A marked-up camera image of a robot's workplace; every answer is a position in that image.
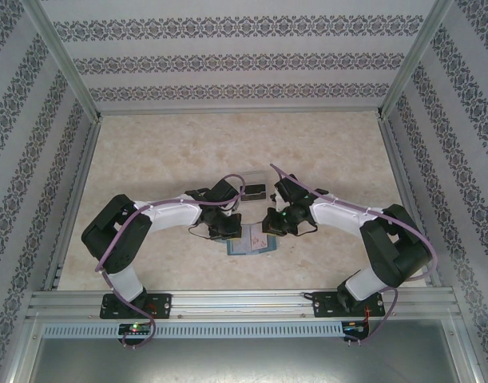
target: patterned wallpaper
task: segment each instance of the patterned wallpaper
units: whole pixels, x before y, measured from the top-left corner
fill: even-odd
[[[17,0],[0,0],[0,379],[49,271],[90,130]]]
[[[390,124],[488,381],[488,0],[452,5]]]
[[[378,107],[433,0],[42,4],[108,112]]]

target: enclosure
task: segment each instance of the enclosure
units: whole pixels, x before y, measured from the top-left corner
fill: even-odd
[[[133,262],[168,318],[123,349],[81,233],[115,195],[230,173],[266,185],[237,210],[261,223],[270,163],[402,204],[437,272],[384,292],[381,333],[347,347],[357,318],[304,295],[369,267],[362,239],[228,255],[171,227]],[[0,381],[130,379],[488,381],[488,0],[0,0]]]

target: beige marble floor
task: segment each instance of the beige marble floor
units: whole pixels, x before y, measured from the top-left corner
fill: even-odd
[[[165,199],[261,170],[272,186],[271,162],[339,198],[374,207],[400,201],[372,112],[105,117],[59,289],[107,289],[80,236],[114,195]],[[254,223],[266,203],[243,210],[244,222]],[[336,287],[368,261],[360,239],[330,227],[240,257],[173,227],[149,235],[134,265],[150,290],[255,290]]]

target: mounting plate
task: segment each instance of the mounting plate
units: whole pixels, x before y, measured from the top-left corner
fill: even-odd
[[[383,317],[386,314],[380,293],[375,293],[363,300],[351,313],[345,311],[339,304],[337,291],[316,291],[306,293],[304,297],[313,302],[315,318],[365,317],[366,308],[370,310],[371,317]]]
[[[142,309],[155,319],[169,319],[171,313],[171,294],[150,294]],[[146,319],[120,301],[114,294],[105,294],[101,300],[101,319]]]

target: damask pattern border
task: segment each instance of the damask pattern border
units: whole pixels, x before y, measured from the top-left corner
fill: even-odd
[[[74,59],[81,75],[246,70],[396,70],[403,53],[262,53]]]
[[[488,49],[488,0],[458,0],[457,4]]]
[[[13,130],[48,54],[45,42],[36,34],[0,102],[0,152],[6,146],[8,135]]]
[[[415,36],[421,15],[149,18],[55,22],[64,42],[159,38]]]
[[[36,258],[39,247],[41,246],[43,232],[46,229],[46,224],[52,211],[55,197],[58,193],[61,178],[68,160],[69,152],[73,146],[82,115],[82,107],[78,101],[75,101],[71,114],[69,115],[65,131],[62,135],[61,143],[59,144],[58,151],[54,158],[54,162],[50,168],[42,197],[38,203],[38,209],[36,209],[35,216],[30,223],[29,234],[27,235],[25,246],[22,248],[22,253],[18,259],[18,266],[16,267],[13,278],[11,279],[11,288],[8,290],[8,296],[4,300],[3,312],[0,313],[0,370],[2,368],[3,359],[6,356],[10,335],[14,331],[18,311],[22,307],[24,291],[29,283],[29,278],[34,267],[34,259]],[[81,158],[84,154],[88,137],[89,130],[81,150]],[[81,159],[77,163],[77,169],[75,171],[72,184],[75,183],[75,178],[77,177],[80,163]]]
[[[215,100],[249,98],[383,97],[389,84],[174,85],[91,88],[100,101]]]
[[[488,206],[485,204],[485,199],[482,198],[482,191],[476,184],[466,155],[460,148],[457,135],[453,132],[442,103],[423,65],[420,64],[416,68],[412,74],[412,81],[423,101],[430,122],[434,125],[435,134],[439,138],[441,149],[446,154],[448,164],[453,171],[462,200],[467,205],[470,220],[476,226],[475,231],[479,234],[480,243],[485,247],[485,255],[488,256]]]
[[[62,72],[59,71],[34,123],[32,133],[6,191],[7,194],[2,199],[2,206],[0,207],[0,261],[67,87],[68,82]]]
[[[18,0],[0,0],[0,51],[24,13]]]
[[[488,362],[488,307],[485,303],[483,303],[483,293],[479,289],[478,280],[475,278],[475,273],[470,265],[470,260],[467,256],[466,249],[462,245],[462,240],[458,233],[457,227],[454,225],[454,219],[451,215],[450,209],[447,206],[446,196],[444,195],[442,187],[439,183],[434,165],[431,162],[430,155],[428,154],[427,148],[421,134],[419,133],[418,122],[414,117],[414,113],[412,112],[405,94],[399,98],[396,107],[402,119],[403,128],[407,130],[409,141],[415,154],[416,163],[419,166],[419,171],[431,199],[432,207],[434,208],[434,213],[437,217],[438,225],[442,232],[442,237],[446,243],[446,249],[448,250],[450,258],[454,264],[455,275],[461,284],[460,287],[464,292],[464,298],[469,306],[472,321],[478,330],[477,335],[482,339],[481,346],[487,355],[486,360]],[[393,137],[403,162],[403,167],[407,172],[406,163],[403,159],[395,130],[392,129],[391,131],[393,132]]]
[[[487,99],[444,26],[434,35],[431,45],[488,155]]]

